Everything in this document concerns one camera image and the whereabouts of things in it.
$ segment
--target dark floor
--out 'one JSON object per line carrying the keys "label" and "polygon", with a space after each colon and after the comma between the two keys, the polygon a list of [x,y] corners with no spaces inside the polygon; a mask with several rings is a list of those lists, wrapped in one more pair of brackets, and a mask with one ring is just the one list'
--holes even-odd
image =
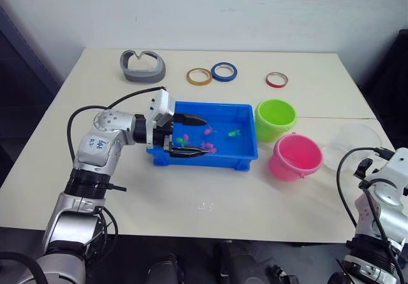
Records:
{"label": "dark floor", "polygon": [[3,34],[5,26],[0,22],[0,187],[55,96]]}
{"label": "dark floor", "polygon": [[[15,251],[32,257],[40,254],[42,231],[0,228],[0,251]],[[134,284],[145,281],[154,262],[168,253],[177,255],[186,270],[186,283],[217,283],[212,250],[216,239],[120,236],[117,247],[87,280],[87,284]],[[297,274],[301,284],[327,283],[339,270],[335,259],[347,253],[344,245],[298,246],[264,241],[239,241],[261,268],[277,264]],[[15,283],[24,270],[18,263],[3,261],[0,283]]]}

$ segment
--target red tape roll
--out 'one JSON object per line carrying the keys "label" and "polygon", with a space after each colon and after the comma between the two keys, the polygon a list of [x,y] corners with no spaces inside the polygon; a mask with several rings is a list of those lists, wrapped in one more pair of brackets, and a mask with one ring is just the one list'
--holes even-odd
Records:
{"label": "red tape roll", "polygon": [[[271,81],[268,79],[269,76],[278,76],[278,77],[281,77],[281,78],[285,81],[285,83],[284,83],[283,85],[277,85],[276,83],[273,83],[273,82],[271,82]],[[266,76],[266,83],[267,83],[270,87],[273,87],[273,88],[283,88],[285,85],[288,84],[288,81],[289,81],[289,79],[287,78],[287,76],[286,76],[285,74],[283,74],[283,73],[280,73],[280,72],[271,72],[271,73],[267,74],[267,76]]]}

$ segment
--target white table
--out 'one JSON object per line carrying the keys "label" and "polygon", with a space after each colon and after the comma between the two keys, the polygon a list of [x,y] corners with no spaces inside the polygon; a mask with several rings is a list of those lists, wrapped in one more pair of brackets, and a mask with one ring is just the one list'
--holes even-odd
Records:
{"label": "white table", "polygon": [[[120,50],[84,52],[0,190],[0,211],[7,211],[0,213],[1,226],[45,228],[57,195],[64,190],[71,171],[65,132],[68,117],[75,108],[86,104],[106,105],[121,95],[147,87],[122,80],[120,71],[115,68],[120,53]],[[207,60],[215,57],[214,62],[227,60],[222,58],[223,53],[162,53],[168,67],[167,77],[162,83],[178,100],[241,102],[255,106],[262,99],[279,97],[297,104],[299,114],[310,116],[300,117],[293,131],[309,136],[322,145],[342,124],[359,122],[373,128],[382,138],[383,146],[391,148],[391,143],[378,121],[372,118],[373,114],[360,93],[354,84],[349,83],[350,79],[336,55],[227,53],[234,58],[240,75],[245,74],[245,69],[247,74],[251,70],[244,63],[246,54],[259,58],[264,55],[267,59],[273,58],[274,62],[284,63],[288,68],[285,72],[291,78],[290,86],[281,90],[267,86],[261,89],[258,87],[260,84],[255,85],[252,81],[250,91],[259,93],[261,97],[257,94],[245,97],[245,84],[241,78],[231,83],[213,82],[204,88],[194,87],[184,80],[186,70],[204,66],[204,63],[199,64],[196,57],[207,55]],[[185,58],[187,62],[183,65],[175,57],[179,60]],[[309,100],[300,100],[299,91],[299,100],[296,98],[296,88],[303,86],[303,82],[296,82],[293,75],[300,74],[299,69],[306,68],[304,62],[313,61],[330,65],[326,67],[323,64],[322,69],[327,69],[328,79],[330,70],[333,71],[330,79],[337,79],[328,86],[327,94],[332,99],[341,99],[335,92],[345,93],[347,97],[341,100],[354,104],[355,109],[344,109],[342,105],[347,103],[325,104],[325,99],[320,99],[320,96],[312,98],[310,92],[305,93],[310,95]],[[182,71],[176,71],[173,66],[176,63]],[[177,73],[180,74],[179,78],[170,78],[170,75]],[[306,82],[308,86],[318,88],[319,84],[314,81],[318,82],[317,78],[309,78]],[[337,83],[339,89],[332,88]],[[216,90],[224,88],[231,94],[223,94],[222,100],[222,95]],[[149,98],[151,96],[136,97],[119,108],[145,113]],[[334,116],[331,113],[351,118],[330,118]],[[90,110],[75,119],[72,132],[74,147],[91,128],[95,114],[96,111]],[[125,146],[111,181],[127,187],[127,193],[109,191],[106,206],[115,214],[121,234],[333,243],[351,238],[354,228],[337,194],[334,172],[324,167],[296,183],[279,182],[271,177],[266,166],[272,147],[273,144],[259,144],[258,160],[251,162],[248,173],[243,173],[212,167],[156,167],[152,165],[152,157],[145,152],[143,145]],[[344,172],[342,185],[347,201],[353,205],[361,193],[357,187],[358,180],[351,175],[352,172]]]}

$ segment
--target pink toy fish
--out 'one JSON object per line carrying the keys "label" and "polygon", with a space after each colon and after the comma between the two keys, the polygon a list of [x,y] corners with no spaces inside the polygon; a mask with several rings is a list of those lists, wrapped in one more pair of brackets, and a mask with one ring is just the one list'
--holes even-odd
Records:
{"label": "pink toy fish", "polygon": [[204,135],[205,135],[205,136],[208,136],[208,135],[210,135],[210,134],[213,133],[213,132],[216,132],[216,131],[213,130],[212,127],[208,127],[207,129],[204,130]]}
{"label": "pink toy fish", "polygon": [[214,144],[206,143],[206,142],[202,141],[202,142],[201,142],[201,147],[202,147],[202,148],[205,148],[205,149],[211,149],[211,148],[214,147]]}

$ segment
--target toy fish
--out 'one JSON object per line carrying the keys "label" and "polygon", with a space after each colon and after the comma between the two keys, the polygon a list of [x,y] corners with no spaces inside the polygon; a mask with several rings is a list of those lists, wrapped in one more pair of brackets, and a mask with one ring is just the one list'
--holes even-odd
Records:
{"label": "toy fish", "polygon": [[202,148],[206,148],[206,149],[211,149],[211,148],[214,147],[214,145],[211,144],[211,143],[206,143],[206,142],[202,141],[202,142],[201,142],[201,147],[202,147]]}
{"label": "toy fish", "polygon": [[177,138],[176,143],[180,144],[181,147],[184,147],[184,145],[188,144],[188,141],[186,139],[184,139],[184,137],[183,137],[183,138]]}
{"label": "toy fish", "polygon": [[228,133],[228,136],[231,136],[232,138],[234,136],[240,136],[240,135],[241,135],[241,132],[240,132],[239,129],[235,129],[234,131],[229,131],[229,133]]}
{"label": "toy fish", "polygon": [[216,132],[216,131],[213,130],[212,127],[208,127],[207,129],[204,130],[204,135],[208,136],[208,135],[212,134],[213,132]]}

